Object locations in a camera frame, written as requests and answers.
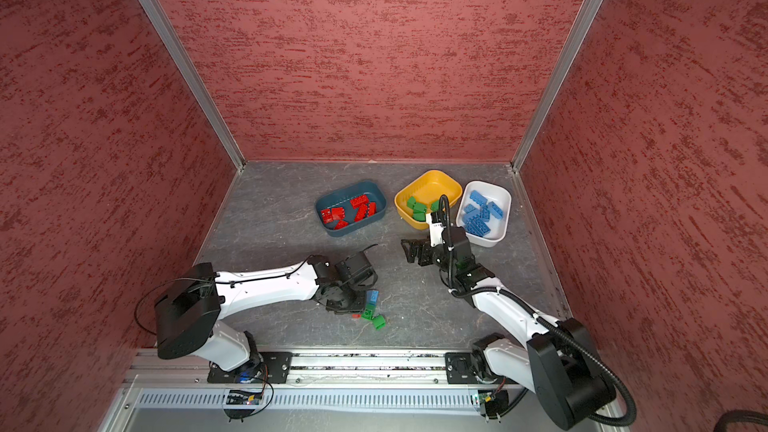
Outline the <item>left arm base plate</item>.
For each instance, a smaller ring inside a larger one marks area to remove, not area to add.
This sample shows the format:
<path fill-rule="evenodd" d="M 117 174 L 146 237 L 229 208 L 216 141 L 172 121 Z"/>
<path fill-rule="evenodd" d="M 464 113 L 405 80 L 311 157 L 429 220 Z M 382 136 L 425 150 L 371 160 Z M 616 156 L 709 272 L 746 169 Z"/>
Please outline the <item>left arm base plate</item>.
<path fill-rule="evenodd" d="M 260 352 L 232 371 L 224 371 L 210 363 L 207 382 L 210 384 L 284 384 L 291 368 L 291 352 Z"/>

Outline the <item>green lego bottom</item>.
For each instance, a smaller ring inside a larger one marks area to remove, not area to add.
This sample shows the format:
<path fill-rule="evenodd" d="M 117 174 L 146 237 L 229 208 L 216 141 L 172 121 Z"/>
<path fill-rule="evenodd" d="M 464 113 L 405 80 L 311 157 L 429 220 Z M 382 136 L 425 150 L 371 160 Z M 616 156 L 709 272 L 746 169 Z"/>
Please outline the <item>green lego bottom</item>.
<path fill-rule="evenodd" d="M 386 326 L 386 319 L 383 316 L 376 316 L 373 318 L 372 323 L 376 330 L 379 330 Z"/>

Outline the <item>green hollow lego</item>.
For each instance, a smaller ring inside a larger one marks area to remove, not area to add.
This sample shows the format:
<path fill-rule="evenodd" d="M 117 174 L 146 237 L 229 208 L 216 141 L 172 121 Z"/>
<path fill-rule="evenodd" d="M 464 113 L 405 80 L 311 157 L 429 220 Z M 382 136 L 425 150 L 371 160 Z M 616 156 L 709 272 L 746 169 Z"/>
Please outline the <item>green hollow lego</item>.
<path fill-rule="evenodd" d="M 376 307 L 373 304 L 367 304 L 361 314 L 365 320 L 372 321 L 376 315 Z"/>

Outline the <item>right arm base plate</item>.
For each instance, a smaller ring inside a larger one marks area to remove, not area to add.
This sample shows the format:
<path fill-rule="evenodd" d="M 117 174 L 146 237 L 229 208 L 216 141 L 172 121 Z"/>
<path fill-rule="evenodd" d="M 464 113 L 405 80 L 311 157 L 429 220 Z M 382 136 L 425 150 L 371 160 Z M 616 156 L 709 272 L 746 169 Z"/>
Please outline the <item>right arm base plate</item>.
<path fill-rule="evenodd" d="M 444 355 L 447 381 L 451 385 L 493 385 L 503 378 L 525 388 L 533 387 L 527 354 L 519 347 Z"/>

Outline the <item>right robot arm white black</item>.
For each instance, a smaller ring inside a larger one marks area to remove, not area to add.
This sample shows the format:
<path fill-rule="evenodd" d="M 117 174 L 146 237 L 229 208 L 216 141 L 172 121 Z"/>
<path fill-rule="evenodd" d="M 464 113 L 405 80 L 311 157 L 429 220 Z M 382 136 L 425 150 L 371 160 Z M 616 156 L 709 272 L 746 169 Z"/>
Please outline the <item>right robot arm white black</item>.
<path fill-rule="evenodd" d="M 453 297 L 504 329 L 476 341 L 456 372 L 486 384 L 510 380 L 535 394 L 562 430 L 585 419 L 612 427 L 634 422 L 634 400 L 601 360 L 587 329 L 575 319 L 547 315 L 513 293 L 476 261 L 463 228 L 442 228 L 434 239 L 404 239 L 401 246 L 408 262 L 437 266 Z"/>

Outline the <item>light blue sloped lego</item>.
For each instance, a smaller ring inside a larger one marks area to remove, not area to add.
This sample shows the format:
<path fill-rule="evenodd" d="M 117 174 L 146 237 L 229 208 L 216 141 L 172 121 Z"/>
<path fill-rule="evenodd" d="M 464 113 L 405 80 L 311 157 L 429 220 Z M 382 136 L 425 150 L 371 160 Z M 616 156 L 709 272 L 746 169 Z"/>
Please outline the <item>light blue sloped lego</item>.
<path fill-rule="evenodd" d="M 377 290 L 369 290 L 366 293 L 366 303 L 376 305 L 378 302 L 379 292 Z"/>

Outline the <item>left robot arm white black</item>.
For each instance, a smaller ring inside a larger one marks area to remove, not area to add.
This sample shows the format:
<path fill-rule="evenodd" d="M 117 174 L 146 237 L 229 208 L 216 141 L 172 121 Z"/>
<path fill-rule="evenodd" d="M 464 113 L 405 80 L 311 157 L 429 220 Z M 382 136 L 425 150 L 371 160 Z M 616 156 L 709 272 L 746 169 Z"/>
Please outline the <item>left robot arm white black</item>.
<path fill-rule="evenodd" d="M 250 333 L 225 319 L 282 302 L 310 301 L 335 314 L 364 311 L 378 274 L 364 251 L 332 263 L 310 255 L 282 268 L 216 271 L 210 262 L 193 266 L 155 302 L 156 348 L 162 360 L 196 356 L 223 372 L 262 361 Z"/>

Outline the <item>red long lego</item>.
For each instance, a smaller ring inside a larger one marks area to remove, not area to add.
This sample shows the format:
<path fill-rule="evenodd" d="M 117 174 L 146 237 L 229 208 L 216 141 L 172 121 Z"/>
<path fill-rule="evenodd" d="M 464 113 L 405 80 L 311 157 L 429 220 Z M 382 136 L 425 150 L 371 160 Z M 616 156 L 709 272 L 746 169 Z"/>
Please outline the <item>red long lego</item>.
<path fill-rule="evenodd" d="M 369 203 L 363 203 L 357 208 L 355 221 L 361 221 L 368 216 Z"/>
<path fill-rule="evenodd" d="M 333 220 L 342 220 L 345 218 L 345 210 L 342 207 L 334 207 L 331 209 L 331 216 Z"/>

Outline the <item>blue lego long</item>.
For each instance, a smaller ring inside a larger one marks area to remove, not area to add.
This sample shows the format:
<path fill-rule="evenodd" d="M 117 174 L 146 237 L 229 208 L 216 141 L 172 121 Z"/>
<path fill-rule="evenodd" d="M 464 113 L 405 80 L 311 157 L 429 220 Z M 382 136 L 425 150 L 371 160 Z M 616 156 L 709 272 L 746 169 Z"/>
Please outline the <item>blue lego long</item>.
<path fill-rule="evenodd" d="M 471 191 L 470 199 L 480 206 L 485 206 L 488 202 L 488 199 L 477 190 Z"/>

